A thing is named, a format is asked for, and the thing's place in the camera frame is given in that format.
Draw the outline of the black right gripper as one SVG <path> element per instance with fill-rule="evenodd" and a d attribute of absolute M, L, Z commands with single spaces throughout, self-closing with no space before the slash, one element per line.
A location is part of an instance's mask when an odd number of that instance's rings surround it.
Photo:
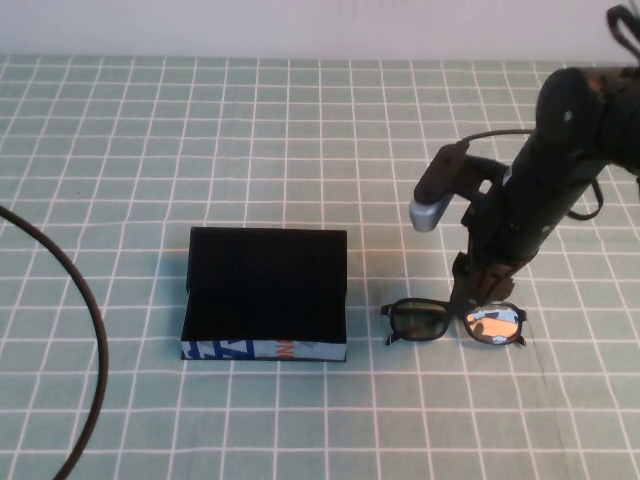
<path fill-rule="evenodd" d="M 566 183 L 500 180 L 486 193 L 461 189 L 457 194 L 470 201 L 461 220 L 469 235 L 469 255 L 459 252 L 453 262 L 449 302 L 455 314 L 464 314 L 475 302 L 503 301 L 511 295 L 511 266 L 480 265 L 513 265 L 519 270 L 530 262 L 566 216 Z"/>

